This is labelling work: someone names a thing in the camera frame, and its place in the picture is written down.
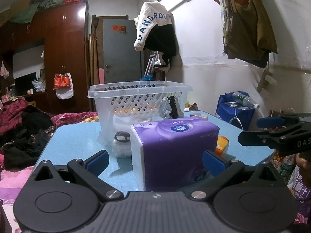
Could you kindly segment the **orange bottle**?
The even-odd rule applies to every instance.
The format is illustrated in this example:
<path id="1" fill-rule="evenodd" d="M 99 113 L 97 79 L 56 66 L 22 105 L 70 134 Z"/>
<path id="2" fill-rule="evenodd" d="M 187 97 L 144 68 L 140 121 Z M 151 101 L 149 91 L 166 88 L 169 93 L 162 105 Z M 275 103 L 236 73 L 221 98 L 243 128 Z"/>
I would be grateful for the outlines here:
<path id="1" fill-rule="evenodd" d="M 225 136 L 219 136 L 216 146 L 216 154 L 222 156 L 223 152 L 226 152 L 229 147 L 229 139 Z"/>

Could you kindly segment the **purple tissue pack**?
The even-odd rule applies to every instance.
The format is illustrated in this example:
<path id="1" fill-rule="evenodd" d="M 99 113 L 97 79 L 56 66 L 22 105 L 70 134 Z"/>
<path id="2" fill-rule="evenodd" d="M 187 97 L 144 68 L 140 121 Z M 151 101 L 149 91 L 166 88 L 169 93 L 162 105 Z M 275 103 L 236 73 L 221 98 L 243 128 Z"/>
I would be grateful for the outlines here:
<path id="1" fill-rule="evenodd" d="M 133 174 L 139 190 L 175 191 L 207 175 L 202 156 L 215 151 L 219 127 L 202 117 L 131 126 Z"/>

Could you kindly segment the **clear plastic laundry basket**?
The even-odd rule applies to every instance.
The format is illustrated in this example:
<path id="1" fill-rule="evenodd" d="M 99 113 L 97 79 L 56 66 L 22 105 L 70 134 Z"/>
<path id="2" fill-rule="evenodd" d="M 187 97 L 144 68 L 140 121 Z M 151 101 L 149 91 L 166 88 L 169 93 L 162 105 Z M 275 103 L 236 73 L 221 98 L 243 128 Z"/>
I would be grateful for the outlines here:
<path id="1" fill-rule="evenodd" d="M 107 136 L 112 131 L 114 117 L 158 117 L 160 101 L 170 96 L 184 110 L 191 91 L 190 85 L 178 82 L 134 81 L 93 85 L 88 97 L 95 101 L 102 133 Z"/>

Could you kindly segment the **black beaded hair accessory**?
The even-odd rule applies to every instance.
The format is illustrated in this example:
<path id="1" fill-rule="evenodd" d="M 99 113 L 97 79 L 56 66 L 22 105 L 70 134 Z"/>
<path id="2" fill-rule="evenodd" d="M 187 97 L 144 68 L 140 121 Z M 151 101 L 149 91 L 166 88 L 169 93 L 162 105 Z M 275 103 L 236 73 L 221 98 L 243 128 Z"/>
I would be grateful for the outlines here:
<path id="1" fill-rule="evenodd" d="M 174 96 L 164 97 L 158 106 L 159 116 L 163 119 L 177 119 L 184 117 L 177 99 Z"/>

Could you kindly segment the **clear plastic water bottle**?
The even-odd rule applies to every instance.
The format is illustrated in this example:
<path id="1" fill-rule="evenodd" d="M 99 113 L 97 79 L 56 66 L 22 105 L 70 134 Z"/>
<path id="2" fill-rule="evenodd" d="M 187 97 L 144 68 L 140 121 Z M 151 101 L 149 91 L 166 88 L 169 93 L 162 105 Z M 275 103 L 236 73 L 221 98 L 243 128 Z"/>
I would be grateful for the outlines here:
<path id="1" fill-rule="evenodd" d="M 257 104 L 252 98 L 250 98 L 249 96 L 240 93 L 238 91 L 234 92 L 232 94 L 233 99 L 238 102 L 239 104 L 241 104 L 244 107 L 248 107 L 250 109 L 259 109 L 260 105 Z"/>

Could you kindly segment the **blue shopping bag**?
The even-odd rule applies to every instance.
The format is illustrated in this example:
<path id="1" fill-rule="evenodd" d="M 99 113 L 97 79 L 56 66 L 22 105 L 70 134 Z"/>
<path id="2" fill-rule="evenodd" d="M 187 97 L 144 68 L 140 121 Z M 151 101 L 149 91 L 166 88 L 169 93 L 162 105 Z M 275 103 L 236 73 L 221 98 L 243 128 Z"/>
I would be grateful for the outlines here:
<path id="1" fill-rule="evenodd" d="M 255 109 L 242 106 L 233 99 L 232 94 L 219 96 L 215 116 L 242 130 L 248 130 Z"/>

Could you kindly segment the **maroon clothes pile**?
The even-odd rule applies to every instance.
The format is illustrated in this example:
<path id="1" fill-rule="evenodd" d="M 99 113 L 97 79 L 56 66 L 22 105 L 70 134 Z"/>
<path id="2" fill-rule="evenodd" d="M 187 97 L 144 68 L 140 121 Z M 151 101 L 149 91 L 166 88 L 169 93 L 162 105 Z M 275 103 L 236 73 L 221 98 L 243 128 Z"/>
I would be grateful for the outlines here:
<path id="1" fill-rule="evenodd" d="M 35 165 L 54 133 L 51 117 L 20 97 L 1 108 L 1 155 L 5 169 Z"/>

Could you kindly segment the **pink floral bedsheet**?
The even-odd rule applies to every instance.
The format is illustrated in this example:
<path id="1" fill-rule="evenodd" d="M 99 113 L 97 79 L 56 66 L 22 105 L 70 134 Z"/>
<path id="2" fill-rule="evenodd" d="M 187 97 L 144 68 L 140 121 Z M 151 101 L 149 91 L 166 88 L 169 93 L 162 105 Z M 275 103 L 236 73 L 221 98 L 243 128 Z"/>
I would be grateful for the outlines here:
<path id="1" fill-rule="evenodd" d="M 13 214 L 13 205 L 24 187 L 34 166 L 27 167 L 23 170 L 5 170 L 1 171 L 1 201 L 3 209 L 12 228 L 12 232 L 22 232 Z"/>

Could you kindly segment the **orange white hanging bag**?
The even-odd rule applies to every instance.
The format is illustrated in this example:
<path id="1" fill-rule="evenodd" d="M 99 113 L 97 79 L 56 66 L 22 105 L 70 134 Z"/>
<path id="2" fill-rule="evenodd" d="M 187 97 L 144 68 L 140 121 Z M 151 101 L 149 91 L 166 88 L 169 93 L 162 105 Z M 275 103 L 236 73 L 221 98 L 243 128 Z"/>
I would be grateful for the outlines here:
<path id="1" fill-rule="evenodd" d="M 53 90 L 60 100 L 72 98 L 74 96 L 74 88 L 71 74 L 55 74 Z"/>

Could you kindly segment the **olive hanging bag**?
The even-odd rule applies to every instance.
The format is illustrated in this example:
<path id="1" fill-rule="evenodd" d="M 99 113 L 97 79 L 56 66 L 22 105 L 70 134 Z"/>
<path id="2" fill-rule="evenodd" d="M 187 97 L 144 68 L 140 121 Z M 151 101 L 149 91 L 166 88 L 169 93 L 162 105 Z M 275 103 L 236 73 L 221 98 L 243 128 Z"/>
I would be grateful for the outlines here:
<path id="1" fill-rule="evenodd" d="M 225 0 L 223 43 L 229 59 L 267 66 L 269 54 L 277 53 L 277 44 L 262 0 L 248 0 L 246 5 Z"/>

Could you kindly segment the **grey metal door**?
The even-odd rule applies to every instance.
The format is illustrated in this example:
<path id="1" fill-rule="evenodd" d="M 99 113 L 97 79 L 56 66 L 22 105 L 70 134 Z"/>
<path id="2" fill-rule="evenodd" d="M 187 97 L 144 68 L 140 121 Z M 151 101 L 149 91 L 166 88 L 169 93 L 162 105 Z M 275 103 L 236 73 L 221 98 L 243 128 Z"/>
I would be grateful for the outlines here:
<path id="1" fill-rule="evenodd" d="M 103 69 L 106 83 L 138 81 L 142 75 L 141 54 L 134 47 L 133 20 L 103 20 Z"/>

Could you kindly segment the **dark red wooden wardrobe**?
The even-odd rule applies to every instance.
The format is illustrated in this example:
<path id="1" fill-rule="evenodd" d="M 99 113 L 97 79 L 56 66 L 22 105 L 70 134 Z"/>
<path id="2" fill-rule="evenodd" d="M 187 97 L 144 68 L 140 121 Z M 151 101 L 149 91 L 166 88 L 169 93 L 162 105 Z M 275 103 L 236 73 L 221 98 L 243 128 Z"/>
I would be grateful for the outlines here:
<path id="1" fill-rule="evenodd" d="M 88 76 L 86 2 L 69 3 L 35 13 L 28 24 L 7 22 L 1 27 L 1 57 L 12 64 L 14 53 L 44 45 L 46 91 L 52 113 L 77 113 L 90 110 L 87 97 Z M 69 73 L 74 95 L 60 100 L 54 87 L 55 74 Z"/>

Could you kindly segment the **white black hanging jacket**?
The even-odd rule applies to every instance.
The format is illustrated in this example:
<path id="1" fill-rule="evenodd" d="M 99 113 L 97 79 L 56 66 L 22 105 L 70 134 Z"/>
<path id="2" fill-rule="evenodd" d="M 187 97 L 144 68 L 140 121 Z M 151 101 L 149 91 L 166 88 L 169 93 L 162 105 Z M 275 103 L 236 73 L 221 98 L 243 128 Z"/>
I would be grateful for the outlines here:
<path id="1" fill-rule="evenodd" d="M 158 52 L 160 63 L 155 66 L 165 72 L 170 70 L 177 55 L 177 43 L 173 15 L 158 1 L 144 2 L 135 18 L 137 52 L 145 49 Z"/>

